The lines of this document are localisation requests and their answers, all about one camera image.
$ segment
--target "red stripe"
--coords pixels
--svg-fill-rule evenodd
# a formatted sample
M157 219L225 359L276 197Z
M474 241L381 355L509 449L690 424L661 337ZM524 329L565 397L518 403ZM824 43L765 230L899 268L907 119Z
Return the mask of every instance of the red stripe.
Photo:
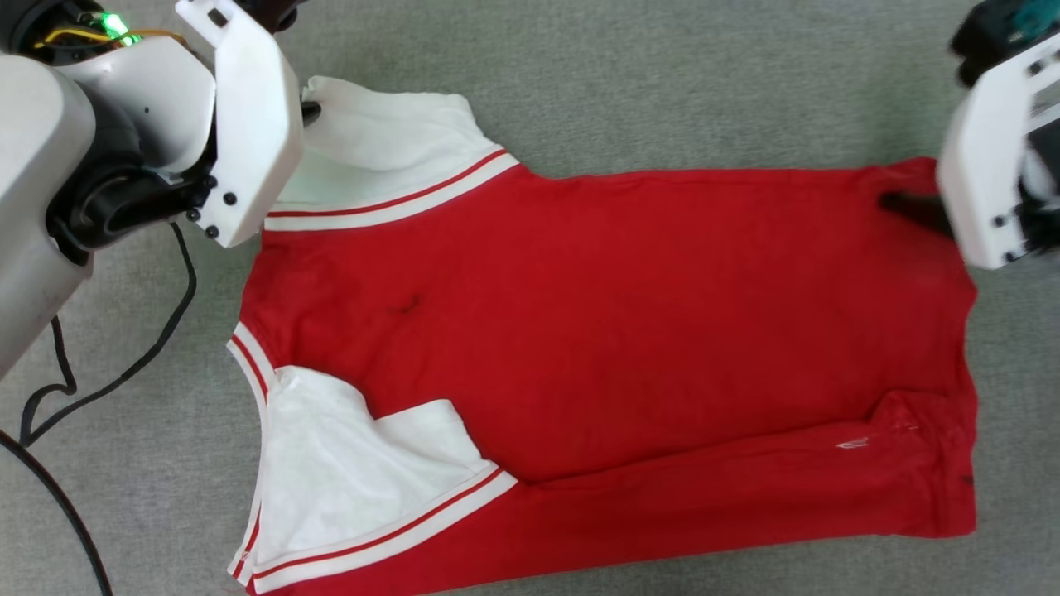
M401 198L395 198L393 200L388 200L386 203L381 203L378 205L372 205L369 207L357 207L355 209L343 209L341 211L277 211L275 213L269 213L269 217L325 217L332 215L355 215L357 213L368 213L370 211L378 211L379 209L386 209L388 207L393 207L394 205L401 205L402 203L408 203L409 200L420 198L421 196L428 195L432 192L440 191L449 185L459 182L460 180L466 178L474 174L477 170L481 169L487 163L493 161L494 159L505 155L505 150L499 150L482 158L481 161L472 165L465 170L462 174L454 176L444 182L437 183L428 189L424 189L420 192L412 193L410 195L403 196Z
M359 544L357 546L352 546L352 547L347 548L344 550L338 550L336 553L330 553L328 555L317 555L315 557L306 557L304 559L298 559L298 560L295 560L295 561L288 561L286 563L277 565L277 566L272 567L271 569L266 569L264 572L254 574L254 578L255 579L257 578L263 578L265 576L275 574L276 572L278 572L280 569L285 569L285 568L287 568L289 566L293 566L293 565L301 565L301 564L304 564L304 563L315 563L317 561L324 561L324 560L328 560L328 559L335 559L335 558L338 558L338 557L344 557L347 555L352 555L354 553L359 553L361 550L367 550L368 548L371 548L373 546L377 546L379 544L383 544L384 542L387 542L388 540L392 540L392 539L394 539L394 538L396 538L396 537L399 537L399 536L401 536L401 534L409 531L410 529L419 526L420 524L422 524L422 523L426 522L427 520L429 520L430 518L435 516L435 514L437 514L439 511L445 509L449 505L453 505L457 501L460 501L461 498L463 498L463 497L467 496L469 494L471 494L471 493L477 491L478 489L482 488L483 486L485 486L487 484L489 484L490 481L492 481L494 478L496 478L498 475L500 475L500 472L501 472L500 468L497 468L496 470L493 471L492 474L490 474L489 476L487 476L485 479L483 479L481 483L479 483L479 484L473 486L472 488L470 488L470 489L461 492L460 494L454 496L453 498L446 501L445 503L439 505L438 507L435 507L434 509L431 509L430 511L428 511L427 513L425 513L423 516L417 519L414 522L410 523L409 525L404 526L401 529L394 530L394 531L388 533L387 536L384 536L383 538L377 538L377 539L375 539L375 540L373 540L371 542L366 542L365 544Z
M243 563L247 562L247 553L254 547L254 541L258 540L258 528L261 526L262 511L261 507L258 508L258 518L254 519L254 529L250 530L250 540L247 541L247 547L243 549L243 556L240 557L240 564L235 565L235 571L232 572L232 577L236 580L240 579L240 574L243 573Z
M243 341L238 337L233 335L232 343L234 343L235 347L238 348L241 352L243 352L243 357L247 358L247 362L250 363L250 370L254 371L254 376L258 378L258 386L262 388L262 400L264 400L265 404L267 405L268 386L265 385L265 378L262 376L262 371L258 369L258 363L254 362L254 358L250 357L250 350L248 350L247 347L243 345Z

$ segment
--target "thick black cable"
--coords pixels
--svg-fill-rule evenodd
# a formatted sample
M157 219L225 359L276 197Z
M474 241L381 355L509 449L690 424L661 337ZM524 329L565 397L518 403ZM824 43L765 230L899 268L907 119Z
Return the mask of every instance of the thick black cable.
M85 522L77 514L77 510L73 508L73 504L70 503L70 497L63 492L58 483L37 461L37 458L33 457L25 448L18 444L18 441L3 431L0 431L0 444L3 444L12 455L24 463L37 476L37 479L45 485L48 492L52 493L55 503L59 504L63 512L66 513L67 520L70 521L70 525L73 526L73 531L77 533L77 540L81 541L81 545L85 548L85 554L88 555L88 562L92 565L92 573L95 574L95 581L100 584L100 592L103 596L113 596L114 591L110 588L110 579L107 578L107 571L103 568L103 560L100 559L100 551L96 550L95 543L92 542L92 536L88 533L88 528L85 527Z
M174 310L173 314L170 315L170 320L166 321L165 327L162 328L162 331L158 336L158 340L155 341L155 344L148 348L142 356L140 356L140 360L132 363L132 366L130 366L128 370L121 373L121 375L109 385L64 407L34 430L33 419L37 414L37 407L40 406L40 402L45 399L45 397L56 391L61 391L71 396L77 390L77 382L74 380L73 373L70 370L69 360L67 358L66 345L63 341L63 330L59 326L58 317L53 319L52 331L55 336L55 355L59 361L59 368L63 370L63 376L66 384L54 384L41 387L37 391L34 391L34 393L30 396L30 399L26 400L25 406L22 408L22 423L19 432L19 442L22 446L31 446L37 441L37 439L43 436L45 433L58 424L67 416L70 416L74 411L77 411L100 398L106 397L114 389L124 385L126 381L132 379L136 373L140 372L145 366L151 364L151 362L155 360L155 356L157 356L159 352L162 351L162 348L165 347L170 337L173 336L173 332L176 331L177 326L180 323L180 319L188 311L188 306L191 305L192 299L195 298L195 290L198 286L198 278L195 276L195 266L192 264L191 255L188 253L188 244L184 242L183 234L180 233L180 228L173 223L170 224L170 227L173 229L173 233L177 238L177 244L180 246L180 257L184 261L184 268L188 269L188 290L184 291L184 296L180 299L180 303L177 304L176 310Z

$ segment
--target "red and white t-shirt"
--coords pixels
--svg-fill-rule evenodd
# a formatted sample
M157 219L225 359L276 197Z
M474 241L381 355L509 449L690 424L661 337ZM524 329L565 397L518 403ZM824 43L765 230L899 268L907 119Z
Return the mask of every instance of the red and white t-shirt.
M554 180L457 95L308 99L231 343L250 593L974 528L974 288L877 206L934 192L932 160Z

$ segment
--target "yellow wire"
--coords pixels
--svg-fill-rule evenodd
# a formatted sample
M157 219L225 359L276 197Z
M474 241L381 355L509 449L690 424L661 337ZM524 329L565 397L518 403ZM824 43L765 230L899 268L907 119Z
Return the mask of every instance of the yellow wire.
M138 37L160 37L160 36L164 36L164 37L172 37L172 38L176 39L177 41L179 41L181 46L184 46L186 48L188 47L188 40L184 39L183 36L177 35L176 33L173 33L172 31L165 31L163 29L138 29L136 31L130 31L128 33L125 33L123 35L120 35L120 36L113 37L113 38L111 38L109 35L103 34L103 33L96 33L94 31L87 31L87 30L84 30L84 29L56 29L55 31L49 33L48 37L46 37L45 40L41 41L40 43L37 43L36 46L34 46L34 48L37 49L37 50L39 50L40 48L43 48L45 46L50 45L57 37L63 36L63 35L76 35L78 37L84 37L84 38L87 38L87 39L91 39L93 41L100 41L101 46L102 45L107 45L107 43L113 43L116 41L121 41L121 40L123 40L125 38L132 37L132 36L138 36Z

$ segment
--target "green led light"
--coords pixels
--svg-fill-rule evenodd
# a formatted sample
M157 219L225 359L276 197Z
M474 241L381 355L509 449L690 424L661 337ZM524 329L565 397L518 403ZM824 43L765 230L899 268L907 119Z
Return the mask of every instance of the green led light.
M103 27L103 30L107 32L107 35L109 35L111 39L118 39L122 35L129 32L129 28L125 24L125 21L122 20L122 17L114 13L104 13L103 18L100 21L100 25ZM139 40L139 37L132 35L123 38L122 43L125 46L131 46Z

